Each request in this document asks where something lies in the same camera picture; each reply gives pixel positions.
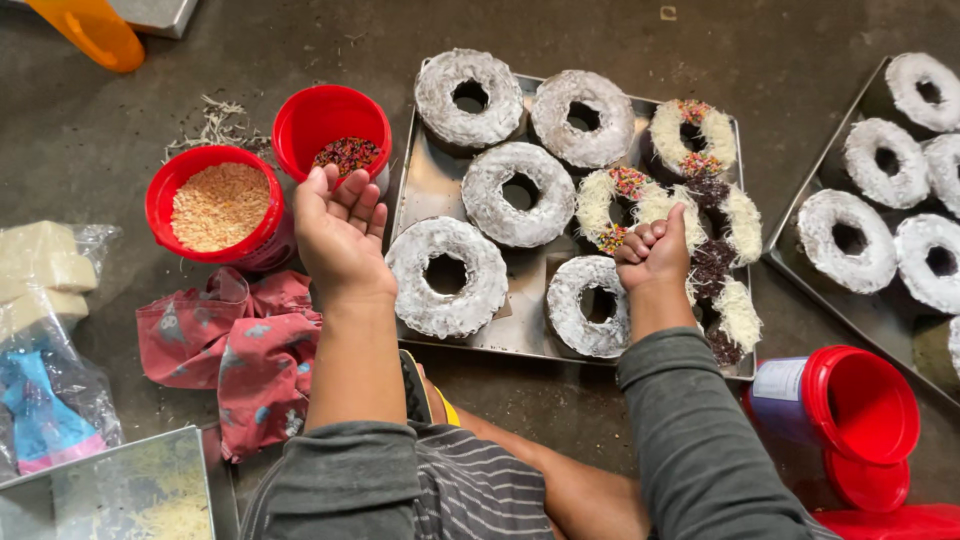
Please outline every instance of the red patterned cloth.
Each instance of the red patterned cloth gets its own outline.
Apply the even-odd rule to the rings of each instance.
[[[309,284],[288,270],[248,285],[223,267],[205,292],[178,291],[136,311],[150,380],[217,389],[224,459],[237,463],[303,425],[322,323]]]

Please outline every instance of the orange object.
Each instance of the orange object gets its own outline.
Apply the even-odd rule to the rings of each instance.
[[[107,0],[27,0],[87,56],[119,73],[143,63],[143,45]]]

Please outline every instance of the blue cloth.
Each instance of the blue cloth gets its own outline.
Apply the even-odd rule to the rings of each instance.
[[[96,434],[54,395],[40,351],[0,353],[3,403],[13,415],[13,448],[21,461],[58,453]]]

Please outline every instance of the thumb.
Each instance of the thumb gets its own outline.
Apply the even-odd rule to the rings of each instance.
[[[297,222],[309,222],[326,215],[326,196],[329,195],[326,173],[314,167],[294,195],[294,217]]]
[[[684,203],[677,203],[666,214],[666,235],[679,236],[686,242],[686,225],[684,223]]]

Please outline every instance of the stainless steel tray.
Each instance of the stainless steel tray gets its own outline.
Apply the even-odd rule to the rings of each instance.
[[[537,87],[544,81],[537,77],[516,75],[524,94],[524,106],[529,111]],[[640,136],[647,129],[658,101],[631,97],[636,114],[634,142],[631,151],[614,166],[629,166],[646,170],[640,158]],[[739,129],[732,121],[737,136],[737,164],[720,177],[725,182],[743,187],[743,170],[740,165]],[[470,159],[456,159],[444,153],[426,136],[416,110],[410,121],[407,136],[407,151],[403,158],[403,173],[399,183],[391,184],[386,202],[390,207],[387,223],[388,244],[414,223],[438,215],[467,221],[466,211],[460,199],[460,181],[467,172]],[[524,132],[517,140],[528,141]],[[574,176],[579,183],[582,177]],[[397,319],[397,335],[401,341],[430,343],[446,347],[497,351],[508,355],[550,358],[571,362],[613,365],[614,360],[582,356],[572,351],[554,336],[549,329],[543,308],[548,278],[556,270],[558,261],[579,255],[596,255],[599,252],[585,247],[583,240],[573,235],[574,226],[567,227],[562,236],[545,246],[530,250],[504,249],[510,288],[507,293],[509,316],[502,316],[504,309],[483,329],[462,339],[439,340],[410,330]],[[742,269],[734,276],[750,287],[750,271]],[[744,356],[736,365],[722,369],[727,379],[753,380],[756,371],[756,354]]]
[[[843,147],[846,133],[853,122],[866,118],[861,108],[865,97],[874,94],[883,85],[883,72],[892,58],[886,57],[874,71],[840,120],[827,147],[817,158],[804,183],[794,196],[786,213],[764,246],[764,259],[795,283],[817,304],[846,324],[859,337],[873,345],[887,359],[894,362],[910,379],[921,381],[936,393],[960,406],[949,394],[924,378],[913,362],[914,329],[918,317],[931,314],[910,297],[900,277],[877,294],[860,295],[832,286],[828,279],[819,277],[809,265],[806,255],[798,250],[800,240],[796,233],[797,212],[808,197],[824,188],[821,172],[835,167],[835,157]],[[929,202],[909,210],[886,210],[880,213],[884,222],[894,229],[904,217],[921,212],[943,213],[943,209]]]

